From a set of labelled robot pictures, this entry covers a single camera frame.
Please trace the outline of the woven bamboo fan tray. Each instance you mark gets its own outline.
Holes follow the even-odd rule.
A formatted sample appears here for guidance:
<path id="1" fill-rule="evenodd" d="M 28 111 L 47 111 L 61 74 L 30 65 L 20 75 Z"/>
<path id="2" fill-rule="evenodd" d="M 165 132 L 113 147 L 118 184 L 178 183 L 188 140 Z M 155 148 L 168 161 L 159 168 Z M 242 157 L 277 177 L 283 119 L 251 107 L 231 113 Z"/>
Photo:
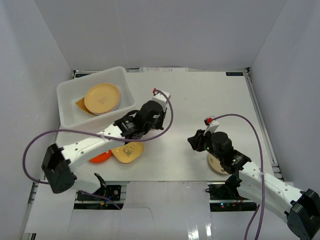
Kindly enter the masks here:
<path id="1" fill-rule="evenodd" d="M 76 105 L 78 108 L 80 108 L 81 110 L 83 110 L 83 111 L 86 111 L 86 110 L 87 110 L 87 108 L 86 108 L 86 106 L 85 106 L 84 98 L 81 98 L 81 99 L 79 99 L 78 101 L 76 101 L 76 102 L 75 102 L 75 105 Z"/>

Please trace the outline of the yellow round plate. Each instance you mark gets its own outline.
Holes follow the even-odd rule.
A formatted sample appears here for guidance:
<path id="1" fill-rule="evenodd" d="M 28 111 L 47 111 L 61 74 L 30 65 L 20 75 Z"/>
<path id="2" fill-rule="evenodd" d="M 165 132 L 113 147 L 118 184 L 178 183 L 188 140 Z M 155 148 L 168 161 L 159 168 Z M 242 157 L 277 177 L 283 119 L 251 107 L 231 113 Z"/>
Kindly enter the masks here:
<path id="1" fill-rule="evenodd" d="M 120 103 L 121 94 L 117 86 L 100 83 L 88 90 L 84 96 L 85 107 L 94 115 L 113 111 Z"/>

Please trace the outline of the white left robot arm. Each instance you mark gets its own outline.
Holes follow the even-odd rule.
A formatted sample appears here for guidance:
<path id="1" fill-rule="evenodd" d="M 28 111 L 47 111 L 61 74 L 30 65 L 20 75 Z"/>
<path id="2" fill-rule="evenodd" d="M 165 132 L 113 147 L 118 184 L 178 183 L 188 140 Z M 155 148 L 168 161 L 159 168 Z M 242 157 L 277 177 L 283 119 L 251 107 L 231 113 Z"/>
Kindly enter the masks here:
<path id="1" fill-rule="evenodd" d="M 42 162 L 42 170 L 55 194 L 69 189 L 85 191 L 94 199 L 105 196 L 106 187 L 98 173 L 87 175 L 78 168 L 94 157 L 123 146 L 130 140 L 139 140 L 150 130 L 162 130 L 167 102 L 149 100 L 140 110 L 133 110 L 99 133 L 78 142 L 58 146 L 50 145 Z"/>

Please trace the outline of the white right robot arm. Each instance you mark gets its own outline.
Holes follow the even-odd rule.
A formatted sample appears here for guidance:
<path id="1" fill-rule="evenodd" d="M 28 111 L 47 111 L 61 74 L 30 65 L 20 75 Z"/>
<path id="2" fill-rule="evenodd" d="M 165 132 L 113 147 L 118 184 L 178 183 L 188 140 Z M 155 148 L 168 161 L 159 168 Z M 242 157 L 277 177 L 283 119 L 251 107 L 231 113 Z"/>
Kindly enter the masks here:
<path id="1" fill-rule="evenodd" d="M 207 151 L 230 175 L 226 195 L 240 196 L 279 217 L 301 240 L 311 240 L 320 230 L 320 196 L 312 189 L 301 190 L 264 173 L 249 157 L 236 150 L 224 132 L 199 129 L 187 141 L 197 152 Z"/>

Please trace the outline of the yellow square panda plate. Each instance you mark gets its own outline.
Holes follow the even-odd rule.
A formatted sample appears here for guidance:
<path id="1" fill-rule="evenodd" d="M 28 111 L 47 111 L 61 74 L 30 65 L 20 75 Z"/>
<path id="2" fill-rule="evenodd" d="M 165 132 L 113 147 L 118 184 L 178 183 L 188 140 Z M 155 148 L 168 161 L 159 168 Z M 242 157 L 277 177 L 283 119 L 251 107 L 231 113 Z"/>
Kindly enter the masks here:
<path id="1" fill-rule="evenodd" d="M 144 145 L 141 142 L 130 142 L 124 146 L 119 146 L 111 150 L 115 158 L 123 163 L 129 164 L 135 161 L 144 151 Z"/>

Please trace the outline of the white plastic bin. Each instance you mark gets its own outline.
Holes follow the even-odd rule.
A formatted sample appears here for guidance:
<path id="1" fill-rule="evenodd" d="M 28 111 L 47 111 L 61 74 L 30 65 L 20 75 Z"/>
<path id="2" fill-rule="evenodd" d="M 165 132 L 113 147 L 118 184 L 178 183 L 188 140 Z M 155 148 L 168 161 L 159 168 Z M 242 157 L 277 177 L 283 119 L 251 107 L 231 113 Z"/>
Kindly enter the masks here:
<path id="1" fill-rule="evenodd" d="M 60 83 L 56 88 L 56 94 L 61 126 L 66 129 L 90 131 L 108 126 L 133 110 L 136 107 L 136 100 L 128 80 L 125 68 L 117 66 Z M 75 102 L 84 98 L 90 88 L 102 83 L 118 87 L 121 102 L 117 110 L 94 116 L 76 106 Z"/>

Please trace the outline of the paper sheet at back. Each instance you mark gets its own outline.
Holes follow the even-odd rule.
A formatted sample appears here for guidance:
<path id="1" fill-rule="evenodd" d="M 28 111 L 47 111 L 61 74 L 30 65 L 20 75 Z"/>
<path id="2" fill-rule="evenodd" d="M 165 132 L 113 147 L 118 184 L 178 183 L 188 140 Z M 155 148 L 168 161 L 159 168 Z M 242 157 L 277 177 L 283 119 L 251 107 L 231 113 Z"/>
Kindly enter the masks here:
<path id="1" fill-rule="evenodd" d="M 140 73 L 159 72 L 159 73 L 172 73 L 172 72 L 188 72 L 187 67 L 140 67 Z"/>

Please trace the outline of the orange round plate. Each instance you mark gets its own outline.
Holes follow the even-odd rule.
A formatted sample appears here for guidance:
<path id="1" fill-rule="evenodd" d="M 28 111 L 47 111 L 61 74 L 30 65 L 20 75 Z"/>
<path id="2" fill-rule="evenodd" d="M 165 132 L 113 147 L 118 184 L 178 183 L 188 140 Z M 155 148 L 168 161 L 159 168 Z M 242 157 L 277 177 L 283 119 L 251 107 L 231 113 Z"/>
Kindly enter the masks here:
<path id="1" fill-rule="evenodd" d="M 100 164 L 108 160 L 111 156 L 112 156 L 112 151 L 109 150 L 93 157 L 89 161 L 94 164 Z"/>

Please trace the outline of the beige floral round plate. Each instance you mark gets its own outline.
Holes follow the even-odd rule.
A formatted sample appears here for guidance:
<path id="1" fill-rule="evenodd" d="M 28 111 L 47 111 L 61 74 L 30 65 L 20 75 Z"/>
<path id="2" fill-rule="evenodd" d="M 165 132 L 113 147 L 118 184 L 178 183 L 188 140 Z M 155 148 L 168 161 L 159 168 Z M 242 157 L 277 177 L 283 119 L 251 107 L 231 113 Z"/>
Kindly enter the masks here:
<path id="1" fill-rule="evenodd" d="M 207 160 L 209 166 L 217 173 L 222 174 L 222 175 L 229 175 L 220 165 L 220 161 L 215 158 L 212 154 L 208 153 L 207 154 Z"/>

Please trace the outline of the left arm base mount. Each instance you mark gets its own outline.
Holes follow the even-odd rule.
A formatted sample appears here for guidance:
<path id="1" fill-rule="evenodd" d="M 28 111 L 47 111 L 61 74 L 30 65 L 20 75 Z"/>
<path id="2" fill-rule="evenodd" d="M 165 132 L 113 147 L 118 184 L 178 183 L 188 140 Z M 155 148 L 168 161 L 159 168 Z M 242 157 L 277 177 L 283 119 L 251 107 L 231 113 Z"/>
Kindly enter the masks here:
<path id="1" fill-rule="evenodd" d="M 121 210 L 124 199 L 121 185 L 106 185 L 99 188 L 93 196 L 78 191 L 75 197 L 75 210 Z"/>

